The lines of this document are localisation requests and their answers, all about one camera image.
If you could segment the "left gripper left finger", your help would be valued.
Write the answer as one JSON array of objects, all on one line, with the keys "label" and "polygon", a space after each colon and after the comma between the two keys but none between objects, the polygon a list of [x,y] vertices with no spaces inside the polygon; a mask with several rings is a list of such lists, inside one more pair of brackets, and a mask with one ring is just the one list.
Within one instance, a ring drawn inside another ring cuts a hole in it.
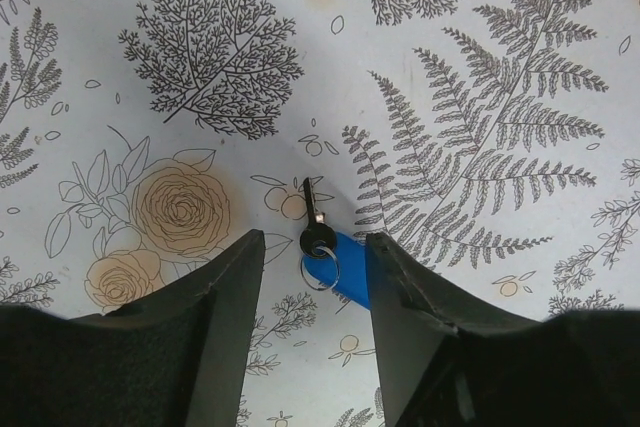
[{"label": "left gripper left finger", "polygon": [[105,314],[1,308],[5,426],[232,426],[265,239],[247,232],[206,265]]}]

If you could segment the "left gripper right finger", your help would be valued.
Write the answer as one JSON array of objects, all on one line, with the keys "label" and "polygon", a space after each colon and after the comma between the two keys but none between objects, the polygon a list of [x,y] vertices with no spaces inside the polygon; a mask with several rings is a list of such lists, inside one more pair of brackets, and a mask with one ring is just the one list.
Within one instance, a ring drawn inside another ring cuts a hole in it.
[{"label": "left gripper right finger", "polygon": [[635,426],[639,314],[534,321],[432,272],[389,236],[366,240],[389,426]]}]

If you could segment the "blue key tag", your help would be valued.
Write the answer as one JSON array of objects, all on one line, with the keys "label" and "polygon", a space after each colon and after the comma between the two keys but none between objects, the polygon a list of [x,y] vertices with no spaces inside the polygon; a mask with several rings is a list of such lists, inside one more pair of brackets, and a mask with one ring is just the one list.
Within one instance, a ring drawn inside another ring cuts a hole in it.
[{"label": "blue key tag", "polygon": [[302,280],[314,291],[335,291],[369,310],[364,246],[326,223],[325,214],[316,208],[309,177],[303,181],[303,192],[307,225],[299,236]]}]

